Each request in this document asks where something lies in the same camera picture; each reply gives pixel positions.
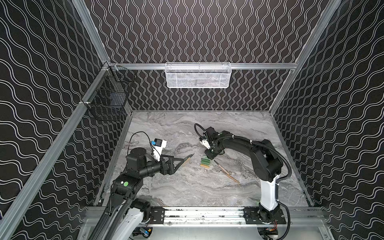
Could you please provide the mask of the green pen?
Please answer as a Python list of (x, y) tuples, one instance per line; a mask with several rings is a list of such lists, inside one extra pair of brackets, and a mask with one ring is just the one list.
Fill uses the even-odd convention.
[(183, 161), (183, 165), (188, 163), (190, 161), (190, 159), (194, 156), (194, 154), (190, 154), (188, 155), (187, 157), (184, 158), (184, 161)]

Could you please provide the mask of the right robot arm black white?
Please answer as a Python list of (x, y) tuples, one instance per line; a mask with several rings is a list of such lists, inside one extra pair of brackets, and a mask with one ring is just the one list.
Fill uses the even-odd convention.
[(279, 183), (292, 175), (292, 167), (287, 159), (269, 140), (253, 141), (228, 131), (218, 133), (212, 127), (204, 130), (199, 140), (206, 148), (205, 154), (210, 160), (223, 154), (226, 149), (251, 159), (253, 170), (261, 181), (258, 217), (263, 223), (275, 223), (283, 205), (279, 201)]

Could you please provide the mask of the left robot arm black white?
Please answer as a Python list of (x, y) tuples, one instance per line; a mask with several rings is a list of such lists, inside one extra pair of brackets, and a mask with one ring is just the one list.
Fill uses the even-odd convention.
[(144, 148), (134, 148), (126, 156), (125, 169), (113, 181), (105, 210), (90, 235), (91, 240), (131, 240), (151, 235), (148, 224), (154, 220), (151, 204), (138, 199), (144, 179), (155, 174), (173, 175), (185, 162), (183, 159), (161, 155), (155, 160)]

